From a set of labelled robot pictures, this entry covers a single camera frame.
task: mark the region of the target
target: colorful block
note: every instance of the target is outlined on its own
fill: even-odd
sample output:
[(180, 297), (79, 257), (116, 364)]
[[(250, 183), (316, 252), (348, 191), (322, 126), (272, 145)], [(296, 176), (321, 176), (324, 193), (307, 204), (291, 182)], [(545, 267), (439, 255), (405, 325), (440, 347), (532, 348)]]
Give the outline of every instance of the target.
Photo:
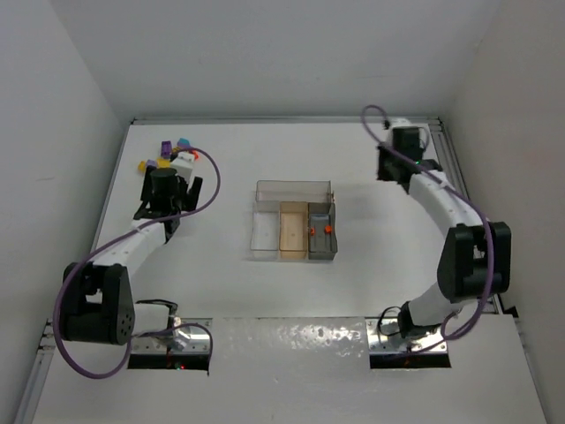
[(163, 159), (169, 159), (172, 151), (173, 151), (173, 147), (170, 141), (161, 142), (161, 157)]
[(169, 168), (170, 161), (169, 159), (163, 159), (162, 157), (157, 158), (157, 168)]

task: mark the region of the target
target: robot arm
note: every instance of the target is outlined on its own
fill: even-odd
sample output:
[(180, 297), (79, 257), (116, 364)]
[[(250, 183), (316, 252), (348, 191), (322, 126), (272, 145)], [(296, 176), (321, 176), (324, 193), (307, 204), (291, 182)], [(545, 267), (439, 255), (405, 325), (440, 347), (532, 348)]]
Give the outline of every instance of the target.
[[(452, 185), (440, 165), (424, 160), (419, 128), (401, 119), (392, 125), (387, 143), (427, 168), (440, 183), (379, 147), (378, 179), (396, 181), (433, 219), (445, 241), (437, 281), (424, 294), (405, 302), (398, 315), (402, 337), (419, 337), (452, 313), (480, 297), (486, 284), (485, 229), (473, 208), (444, 188)], [(490, 223), (494, 243), (494, 278), (491, 294), (509, 287), (510, 228)]]
[[(141, 322), (136, 323), (136, 312), (143, 309), (154, 314), (157, 307), (133, 304), (130, 277), (154, 250), (170, 240), (180, 220), (173, 218), (145, 228), (140, 226), (155, 218), (196, 209), (202, 178), (194, 178), (188, 189), (193, 160), (194, 156), (179, 153), (170, 168), (147, 166), (141, 206), (132, 221), (137, 233), (101, 252), (73, 278), (61, 306), (59, 329), (63, 339), (123, 345), (131, 338), (134, 328), (147, 330)], [(73, 263), (67, 267), (65, 278), (74, 266)], [(158, 307), (159, 320), (164, 320), (166, 328), (167, 307)]]

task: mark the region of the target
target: purple block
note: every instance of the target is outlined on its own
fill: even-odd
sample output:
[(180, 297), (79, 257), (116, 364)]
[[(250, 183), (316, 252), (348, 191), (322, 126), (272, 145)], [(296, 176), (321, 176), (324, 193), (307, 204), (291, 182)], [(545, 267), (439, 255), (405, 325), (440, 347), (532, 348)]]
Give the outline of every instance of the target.
[(163, 159), (170, 159), (170, 155), (173, 153), (173, 146), (170, 141), (161, 142), (161, 157)]

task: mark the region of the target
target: yellow block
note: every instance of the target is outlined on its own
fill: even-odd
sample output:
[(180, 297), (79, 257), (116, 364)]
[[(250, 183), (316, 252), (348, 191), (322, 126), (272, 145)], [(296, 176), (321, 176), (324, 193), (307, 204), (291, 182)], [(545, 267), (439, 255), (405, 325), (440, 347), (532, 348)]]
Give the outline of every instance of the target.
[(157, 158), (157, 168), (169, 168), (170, 161), (169, 159), (163, 159), (162, 157)]

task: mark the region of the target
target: clear plastic container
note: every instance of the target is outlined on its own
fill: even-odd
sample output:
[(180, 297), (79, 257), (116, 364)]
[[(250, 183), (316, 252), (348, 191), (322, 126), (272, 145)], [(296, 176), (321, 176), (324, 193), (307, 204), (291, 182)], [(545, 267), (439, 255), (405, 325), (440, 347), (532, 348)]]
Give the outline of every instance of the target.
[(329, 181), (258, 181), (252, 257), (267, 261), (333, 260), (337, 252), (334, 222)]

